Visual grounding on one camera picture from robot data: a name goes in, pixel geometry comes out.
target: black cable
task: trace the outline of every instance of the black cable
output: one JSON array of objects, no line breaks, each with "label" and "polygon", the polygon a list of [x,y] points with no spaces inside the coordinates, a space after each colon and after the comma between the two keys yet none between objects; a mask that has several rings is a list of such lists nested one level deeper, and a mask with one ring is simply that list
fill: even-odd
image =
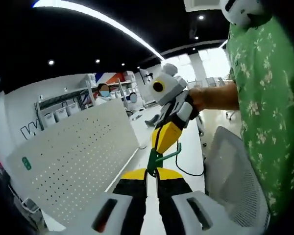
[{"label": "black cable", "polygon": [[175,158],[175,164],[176,164],[176,167],[177,167],[179,170],[183,171],[185,174],[188,174],[188,175],[191,175],[191,176],[202,176],[202,175],[205,173],[205,168],[204,168],[204,170],[202,171],[202,173],[199,174],[199,175],[193,175],[193,174],[188,173],[188,172],[186,172],[185,170],[181,169],[181,168],[178,166],[178,164],[177,164],[177,156],[178,156],[178,154],[176,155],[176,158]]}]

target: white helmet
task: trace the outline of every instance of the white helmet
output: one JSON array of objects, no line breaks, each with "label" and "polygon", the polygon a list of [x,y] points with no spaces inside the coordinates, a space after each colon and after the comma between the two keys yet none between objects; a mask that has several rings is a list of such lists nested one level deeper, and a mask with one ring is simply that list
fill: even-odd
[{"label": "white helmet", "polygon": [[264,12],[260,0],[220,0],[220,7],[228,21],[241,27],[250,24],[248,15],[261,15]]}]

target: green sticker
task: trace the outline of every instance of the green sticker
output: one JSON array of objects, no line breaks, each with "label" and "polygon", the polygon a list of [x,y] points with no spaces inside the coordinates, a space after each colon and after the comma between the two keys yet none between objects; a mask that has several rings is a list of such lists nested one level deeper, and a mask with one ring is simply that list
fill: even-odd
[{"label": "green sticker", "polygon": [[31,170],[31,164],[29,163],[27,157],[22,157],[22,162],[27,170]]}]

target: floral fabric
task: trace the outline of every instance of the floral fabric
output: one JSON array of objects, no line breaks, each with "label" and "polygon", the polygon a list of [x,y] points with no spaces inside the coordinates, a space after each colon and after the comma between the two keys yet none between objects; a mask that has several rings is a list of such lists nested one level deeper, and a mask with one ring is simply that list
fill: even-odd
[{"label": "floral fabric", "polygon": [[279,22],[230,26],[241,135],[274,221],[294,193],[294,48]]}]

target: office floor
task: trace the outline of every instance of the office floor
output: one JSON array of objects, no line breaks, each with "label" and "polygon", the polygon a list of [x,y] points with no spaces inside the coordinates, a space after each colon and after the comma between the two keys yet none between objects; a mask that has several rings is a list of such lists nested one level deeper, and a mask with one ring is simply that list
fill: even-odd
[{"label": "office floor", "polygon": [[223,126],[224,128],[230,130],[238,137],[241,137],[241,113],[236,112],[232,120],[226,118],[226,111],[224,110],[204,110],[201,112],[201,118],[204,122],[205,134],[201,138],[203,143],[207,143],[207,146],[203,148],[203,153],[208,154],[210,146],[213,140],[213,136],[216,132],[218,126]]}]

